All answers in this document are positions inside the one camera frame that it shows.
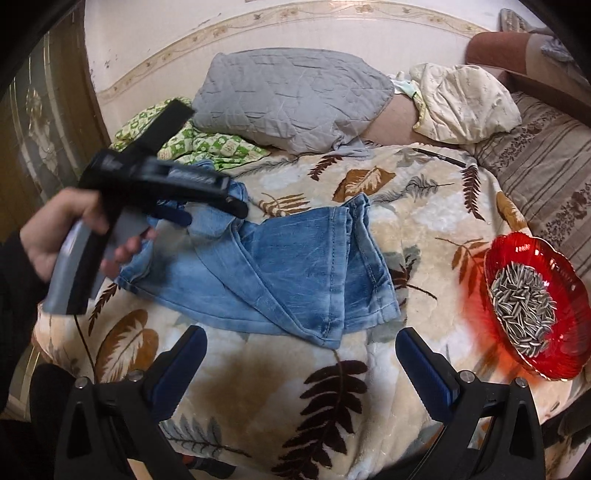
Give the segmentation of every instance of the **blue jeans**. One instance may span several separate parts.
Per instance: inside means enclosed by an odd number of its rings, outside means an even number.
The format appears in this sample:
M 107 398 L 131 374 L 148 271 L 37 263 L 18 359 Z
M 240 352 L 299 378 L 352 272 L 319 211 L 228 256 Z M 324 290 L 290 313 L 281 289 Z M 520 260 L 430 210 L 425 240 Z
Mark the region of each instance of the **blue jeans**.
M 248 198 L 242 183 L 233 181 L 230 193 Z M 368 208 L 360 194 L 257 225 L 187 204 L 188 229 L 160 225 L 117 283 L 212 327 L 336 349 L 344 333 L 400 316 Z

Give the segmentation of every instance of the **finger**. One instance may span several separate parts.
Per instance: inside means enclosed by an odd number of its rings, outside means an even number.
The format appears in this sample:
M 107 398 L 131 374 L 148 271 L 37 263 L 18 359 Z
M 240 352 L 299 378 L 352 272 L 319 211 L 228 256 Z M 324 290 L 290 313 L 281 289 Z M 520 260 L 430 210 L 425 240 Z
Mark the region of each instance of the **finger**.
M 146 240 L 154 240 L 158 236 L 158 232 L 150 227 L 144 233 L 142 233 L 142 238 Z
M 129 263 L 133 254 L 127 250 L 125 246 L 117 247 L 113 259 L 120 264 Z
M 109 222 L 103 211 L 99 192 L 80 189 L 64 189 L 63 192 L 63 206 L 72 219 L 82 218 L 99 235 L 109 231 Z
M 125 248 L 132 255 L 135 255 L 136 253 L 138 253 L 141 250 L 142 241 L 140 240 L 140 238 L 138 236 L 133 236 L 131 238 L 128 238 L 127 241 L 125 242 Z
M 112 260 L 103 260 L 100 263 L 100 271 L 103 272 L 104 275 L 109 277 L 111 280 L 114 280 L 117 275 L 119 275 L 119 264 Z

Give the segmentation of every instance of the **sleeve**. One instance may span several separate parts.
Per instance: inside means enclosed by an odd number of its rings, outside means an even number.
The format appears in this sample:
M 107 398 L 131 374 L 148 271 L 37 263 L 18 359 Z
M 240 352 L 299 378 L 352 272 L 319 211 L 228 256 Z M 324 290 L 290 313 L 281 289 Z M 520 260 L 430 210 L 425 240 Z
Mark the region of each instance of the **sleeve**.
M 37 304 L 47 295 L 45 284 L 29 262 L 20 236 L 0 247 L 0 411 L 19 358 L 31 341 Z

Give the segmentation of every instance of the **gray pillow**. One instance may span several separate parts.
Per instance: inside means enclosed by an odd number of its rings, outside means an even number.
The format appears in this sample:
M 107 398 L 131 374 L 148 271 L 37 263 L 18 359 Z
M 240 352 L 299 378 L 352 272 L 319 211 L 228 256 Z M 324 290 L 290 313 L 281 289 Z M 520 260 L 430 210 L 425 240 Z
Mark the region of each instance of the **gray pillow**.
M 386 75 L 347 53 L 263 48 L 218 54 L 193 101 L 193 123 L 293 154 L 368 156 L 357 137 L 393 95 Z

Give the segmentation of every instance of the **cable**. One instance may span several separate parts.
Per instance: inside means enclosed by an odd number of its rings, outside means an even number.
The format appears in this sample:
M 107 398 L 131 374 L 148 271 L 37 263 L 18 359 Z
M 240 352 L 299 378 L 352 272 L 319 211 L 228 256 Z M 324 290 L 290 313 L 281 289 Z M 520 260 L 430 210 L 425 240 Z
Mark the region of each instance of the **cable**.
M 82 344 L 84 344 L 84 349 L 86 350 L 86 355 L 88 355 L 88 361 L 90 362 L 90 366 L 92 367 L 92 374 L 95 377 L 95 384 L 99 382 L 96 376 L 96 369 L 95 363 L 92 360 L 92 356 L 90 355 L 90 350 L 88 350 L 88 345 L 86 344 L 86 340 L 84 340 L 84 335 L 82 335 L 82 330 L 80 329 L 80 323 L 78 323 L 78 317 L 74 315 L 74 321 L 76 322 L 76 328 L 78 329 L 78 334 L 80 335 L 80 340 L 82 340 Z

